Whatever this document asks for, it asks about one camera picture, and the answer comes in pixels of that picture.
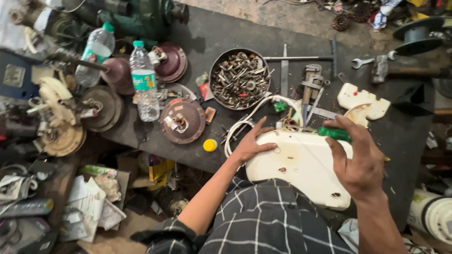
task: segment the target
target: yellow cap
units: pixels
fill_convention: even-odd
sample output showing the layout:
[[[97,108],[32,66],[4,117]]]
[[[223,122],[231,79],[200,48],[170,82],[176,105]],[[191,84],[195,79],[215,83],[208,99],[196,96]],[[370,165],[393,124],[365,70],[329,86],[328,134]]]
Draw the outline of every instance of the yellow cap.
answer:
[[[212,152],[215,151],[215,149],[217,148],[218,144],[215,140],[209,138],[208,140],[204,141],[204,150],[208,151],[208,152]]]

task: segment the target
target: dark workbench surface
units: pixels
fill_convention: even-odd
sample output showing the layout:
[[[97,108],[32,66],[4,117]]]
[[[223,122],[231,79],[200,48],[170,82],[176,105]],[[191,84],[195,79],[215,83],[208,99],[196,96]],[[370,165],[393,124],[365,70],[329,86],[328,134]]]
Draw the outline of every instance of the dark workbench surface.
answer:
[[[263,56],[282,56],[284,43],[287,43],[288,56],[331,54],[331,42],[327,39],[257,25],[250,21],[195,7],[190,7],[188,25],[174,25],[171,41],[179,44],[188,56],[187,72],[178,83],[187,86],[198,95],[200,95],[200,91],[195,84],[195,79],[205,71],[208,73],[220,54],[235,47],[250,48]],[[379,86],[373,86],[370,84],[371,65],[363,66],[359,70],[351,68],[352,59],[366,59],[365,57],[369,57],[366,54],[374,56],[381,52],[338,43],[338,70],[344,72],[352,84],[375,93],[378,98],[394,101],[405,89],[422,82],[422,80],[391,79]],[[302,81],[303,69],[310,63],[316,62],[289,62],[289,87],[291,85],[295,88],[299,86]],[[331,78],[331,62],[317,63],[322,65],[322,75],[325,79],[331,80],[331,85],[321,97],[319,107],[337,113],[345,113],[345,109],[341,109],[337,102],[337,94],[342,87],[342,82],[339,79]],[[280,85],[281,62],[275,61],[269,62],[269,64],[270,69],[275,69],[270,85],[270,91],[274,91]],[[425,100],[433,109],[434,90],[428,81],[426,84]],[[208,153],[202,148],[203,142],[208,138],[213,138],[220,143],[223,133],[221,125],[229,128],[245,113],[250,113],[250,110],[231,111],[214,100],[205,102],[202,105],[204,108],[210,106],[217,110],[212,124],[206,126],[203,134],[196,141],[178,145],[163,135],[158,122],[141,122],[137,115],[137,107],[131,103],[131,98],[125,98],[125,101],[126,113],[123,121],[102,133],[102,136],[211,173],[215,173],[226,160],[224,146],[219,146],[214,152]],[[279,119],[279,115],[274,112],[269,103],[258,110],[253,119],[257,121],[265,115],[268,116],[267,126],[274,126]],[[431,120],[431,116],[414,118],[390,107],[383,118],[369,123],[369,130],[375,142],[383,153],[391,158],[386,167],[389,178],[385,180],[383,188],[389,197],[391,213],[399,230],[403,230],[406,224],[418,165]],[[314,114],[310,125],[319,127],[322,122],[323,118]],[[355,206],[351,205],[345,214],[356,217]]]

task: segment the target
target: shirt sleeve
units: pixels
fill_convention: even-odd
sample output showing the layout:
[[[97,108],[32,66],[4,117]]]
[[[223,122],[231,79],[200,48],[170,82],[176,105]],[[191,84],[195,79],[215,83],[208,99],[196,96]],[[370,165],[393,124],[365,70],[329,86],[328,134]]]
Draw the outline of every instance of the shirt sleeve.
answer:
[[[165,220],[153,230],[137,232],[130,239],[147,246],[146,254],[196,254],[198,238],[176,218]]]

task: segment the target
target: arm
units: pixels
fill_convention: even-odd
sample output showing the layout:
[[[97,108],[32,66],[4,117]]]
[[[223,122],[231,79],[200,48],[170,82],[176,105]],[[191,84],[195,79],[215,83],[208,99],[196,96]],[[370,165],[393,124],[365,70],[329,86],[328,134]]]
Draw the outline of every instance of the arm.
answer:
[[[333,155],[334,172],[358,210],[359,252],[406,254],[405,244],[389,212],[388,197],[381,187],[383,153],[365,127],[344,116],[337,116],[335,121],[326,121],[324,125],[345,129],[352,138],[351,160],[336,140],[327,138],[326,141]]]
[[[223,166],[220,167],[212,178],[210,178],[210,180],[193,197],[177,218],[180,222],[195,231],[197,235],[203,235],[207,232],[218,206],[220,206],[220,203],[223,201],[226,189],[234,177],[237,168],[258,153],[269,151],[277,147],[275,143],[267,143],[260,146],[256,144],[256,137],[274,129],[273,127],[262,128],[265,120],[266,117],[262,118],[259,123],[246,134]]]

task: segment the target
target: black and white checkered shirt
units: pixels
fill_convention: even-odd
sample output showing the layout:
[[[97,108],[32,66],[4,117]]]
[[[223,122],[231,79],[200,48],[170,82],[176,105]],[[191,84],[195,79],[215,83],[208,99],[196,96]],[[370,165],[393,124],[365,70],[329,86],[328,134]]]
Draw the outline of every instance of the black and white checkered shirt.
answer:
[[[354,254],[311,200],[284,180],[234,178],[226,193],[206,235],[168,219],[131,239],[146,244],[146,254]]]

